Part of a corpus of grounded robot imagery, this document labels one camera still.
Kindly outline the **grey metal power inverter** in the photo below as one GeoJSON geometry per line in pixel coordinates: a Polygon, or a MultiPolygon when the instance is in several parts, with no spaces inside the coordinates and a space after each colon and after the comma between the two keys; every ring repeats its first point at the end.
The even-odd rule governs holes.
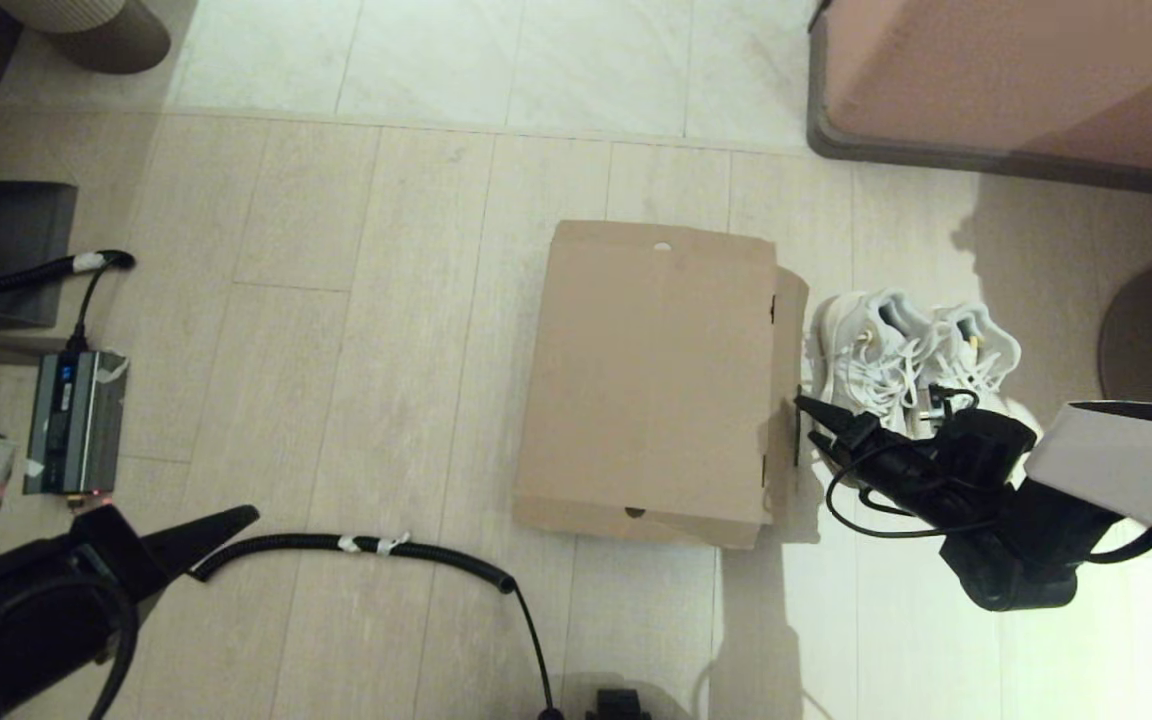
{"type": "Polygon", "coordinates": [[[24,495],[99,497],[114,491],[129,369],[128,357],[109,351],[41,356],[24,495]]]}

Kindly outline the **dark grey box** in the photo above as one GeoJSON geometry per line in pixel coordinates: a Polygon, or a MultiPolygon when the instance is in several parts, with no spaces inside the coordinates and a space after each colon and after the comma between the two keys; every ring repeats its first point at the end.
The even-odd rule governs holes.
{"type": "MultiPolygon", "coordinates": [[[[37,181],[0,181],[0,276],[69,256],[78,188],[37,181]]],[[[54,327],[59,281],[0,293],[0,331],[54,327]]]]}

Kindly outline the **beige round ribbed stool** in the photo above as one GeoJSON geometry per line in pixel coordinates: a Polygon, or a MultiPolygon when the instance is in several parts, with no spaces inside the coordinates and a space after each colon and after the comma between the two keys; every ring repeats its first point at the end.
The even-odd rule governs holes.
{"type": "Polygon", "coordinates": [[[108,76],[132,76],[161,65],[172,50],[162,20],[143,0],[0,0],[70,63],[108,76]]]}

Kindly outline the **white sneaker with black logo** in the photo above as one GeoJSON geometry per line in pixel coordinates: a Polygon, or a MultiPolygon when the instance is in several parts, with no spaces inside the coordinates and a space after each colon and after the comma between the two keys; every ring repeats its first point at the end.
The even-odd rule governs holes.
{"type": "Polygon", "coordinates": [[[931,314],[905,291],[850,291],[823,301],[806,340],[810,396],[911,437],[915,386],[931,354],[931,314]]]}

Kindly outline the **brown cardboard shoe box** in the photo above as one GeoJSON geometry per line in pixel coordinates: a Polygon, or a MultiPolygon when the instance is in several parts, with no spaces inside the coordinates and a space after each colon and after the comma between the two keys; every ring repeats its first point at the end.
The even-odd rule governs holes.
{"type": "Polygon", "coordinates": [[[791,462],[806,295],[768,240],[558,223],[515,520],[621,541],[755,547],[791,462]]]}

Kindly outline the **pink sofa with grey base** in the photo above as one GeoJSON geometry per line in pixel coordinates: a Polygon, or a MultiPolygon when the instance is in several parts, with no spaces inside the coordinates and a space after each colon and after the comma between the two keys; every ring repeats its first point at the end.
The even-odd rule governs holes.
{"type": "Polygon", "coordinates": [[[1152,194],[1152,0],[820,0],[823,158],[1152,194]]]}

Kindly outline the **grey and black robot base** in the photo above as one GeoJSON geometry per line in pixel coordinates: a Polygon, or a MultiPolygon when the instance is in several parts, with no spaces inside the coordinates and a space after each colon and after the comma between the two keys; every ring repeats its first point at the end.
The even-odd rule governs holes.
{"type": "Polygon", "coordinates": [[[599,688],[584,720],[654,720],[632,688],[599,688]]]}

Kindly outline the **white lace-up sneaker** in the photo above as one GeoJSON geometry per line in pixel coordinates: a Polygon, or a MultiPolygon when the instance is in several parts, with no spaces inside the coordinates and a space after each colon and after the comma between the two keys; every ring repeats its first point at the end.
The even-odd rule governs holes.
{"type": "Polygon", "coordinates": [[[908,414],[914,438],[931,438],[952,415],[968,409],[1002,414],[1041,430],[1028,407],[1005,396],[1002,384],[1020,366],[1021,346],[992,319],[988,306],[937,306],[931,331],[931,353],[916,376],[916,404],[908,414]]]}

